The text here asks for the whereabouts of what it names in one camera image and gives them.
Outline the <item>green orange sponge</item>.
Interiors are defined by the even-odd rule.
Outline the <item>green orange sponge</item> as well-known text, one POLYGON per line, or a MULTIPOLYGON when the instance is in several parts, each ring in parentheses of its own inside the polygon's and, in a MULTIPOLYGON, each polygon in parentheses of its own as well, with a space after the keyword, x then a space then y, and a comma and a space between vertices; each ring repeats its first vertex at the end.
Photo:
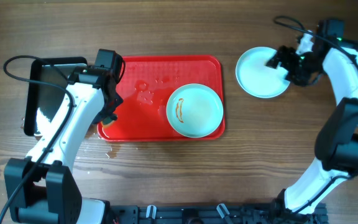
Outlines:
POLYGON ((101 121, 103 127, 109 127, 117 120, 117 116, 111 115, 101 121))

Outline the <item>white plate top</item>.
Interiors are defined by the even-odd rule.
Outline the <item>white plate top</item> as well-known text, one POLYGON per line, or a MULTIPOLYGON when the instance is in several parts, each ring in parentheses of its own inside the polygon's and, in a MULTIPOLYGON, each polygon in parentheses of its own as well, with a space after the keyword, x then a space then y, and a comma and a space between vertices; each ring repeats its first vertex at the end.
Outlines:
POLYGON ((244 52, 236 64, 236 78, 240 87, 257 98, 273 98, 290 86, 285 79, 288 71, 265 64, 276 54, 270 47, 254 47, 244 52))

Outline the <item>white plate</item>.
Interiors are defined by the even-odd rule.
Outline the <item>white plate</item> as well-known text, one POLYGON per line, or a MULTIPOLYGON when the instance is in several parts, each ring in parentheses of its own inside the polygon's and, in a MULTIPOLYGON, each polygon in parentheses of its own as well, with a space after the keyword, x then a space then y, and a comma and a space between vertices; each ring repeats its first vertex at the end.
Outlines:
POLYGON ((288 71, 265 64, 276 54, 270 47, 254 47, 244 52, 236 64, 236 78, 240 87, 257 98, 273 98, 290 86, 285 79, 288 71))
POLYGON ((188 138, 203 138, 221 125, 223 102, 210 87, 191 83, 179 87, 170 95, 166 115, 177 133, 188 138))

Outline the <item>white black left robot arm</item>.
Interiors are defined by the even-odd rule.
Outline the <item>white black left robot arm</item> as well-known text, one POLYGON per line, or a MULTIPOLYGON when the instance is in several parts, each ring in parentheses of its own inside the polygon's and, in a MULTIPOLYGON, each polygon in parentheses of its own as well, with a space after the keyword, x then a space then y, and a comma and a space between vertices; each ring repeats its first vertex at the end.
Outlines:
POLYGON ((9 212, 15 222, 24 222, 20 212, 32 221, 54 223, 77 222, 81 217, 83 198, 73 180, 71 170, 82 140, 92 124, 117 119, 114 110, 123 102, 116 86, 125 72, 125 63, 107 67, 77 67, 67 77, 65 98, 54 116, 48 133, 29 151, 20 172, 21 179, 9 193, 1 210, 0 223, 9 212), (48 211, 37 214, 28 205, 34 182, 46 180, 48 211))

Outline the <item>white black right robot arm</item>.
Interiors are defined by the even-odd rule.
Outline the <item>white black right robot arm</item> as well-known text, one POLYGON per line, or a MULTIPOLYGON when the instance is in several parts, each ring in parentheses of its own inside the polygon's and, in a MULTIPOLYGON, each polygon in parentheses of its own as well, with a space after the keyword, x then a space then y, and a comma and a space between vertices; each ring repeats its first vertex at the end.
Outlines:
POLYGON ((307 222, 325 196, 358 176, 358 42, 338 30, 322 31, 315 39, 297 49, 281 46, 266 63, 287 70, 287 80, 298 86, 307 86, 312 73, 324 72, 337 103, 317 135, 311 165, 270 204, 274 223, 307 222))

